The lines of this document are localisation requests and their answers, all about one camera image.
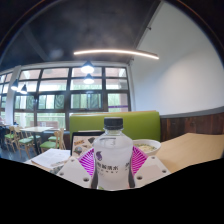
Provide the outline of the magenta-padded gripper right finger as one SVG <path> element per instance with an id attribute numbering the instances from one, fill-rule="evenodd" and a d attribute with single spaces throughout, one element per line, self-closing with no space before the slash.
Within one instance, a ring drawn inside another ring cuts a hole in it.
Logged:
<path id="1" fill-rule="evenodd" d="M 137 147 L 133 148 L 129 186 L 131 188 L 140 188 L 158 179 L 170 175 L 170 171 L 155 156 L 147 156 Z"/>

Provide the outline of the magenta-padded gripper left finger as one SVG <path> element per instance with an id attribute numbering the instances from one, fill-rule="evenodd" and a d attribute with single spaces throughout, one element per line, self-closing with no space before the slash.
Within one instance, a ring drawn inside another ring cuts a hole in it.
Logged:
<path id="1" fill-rule="evenodd" d="M 71 156 L 57 175 L 84 188 L 90 188 L 94 176 L 94 149 L 79 158 Z"/>

